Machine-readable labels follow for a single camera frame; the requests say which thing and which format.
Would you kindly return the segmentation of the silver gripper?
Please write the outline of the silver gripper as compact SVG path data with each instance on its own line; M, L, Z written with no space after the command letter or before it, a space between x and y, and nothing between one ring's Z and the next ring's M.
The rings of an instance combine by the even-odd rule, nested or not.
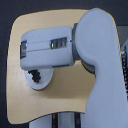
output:
M26 57L27 41L22 41L20 45L20 58Z

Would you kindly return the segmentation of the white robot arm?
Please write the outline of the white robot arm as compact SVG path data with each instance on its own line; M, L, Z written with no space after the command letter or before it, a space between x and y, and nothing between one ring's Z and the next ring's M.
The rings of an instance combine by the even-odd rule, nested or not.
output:
M76 27L30 30L21 36L20 66L31 71L72 66L80 60L96 81L85 107L85 128L128 128L128 102L117 28L94 8Z

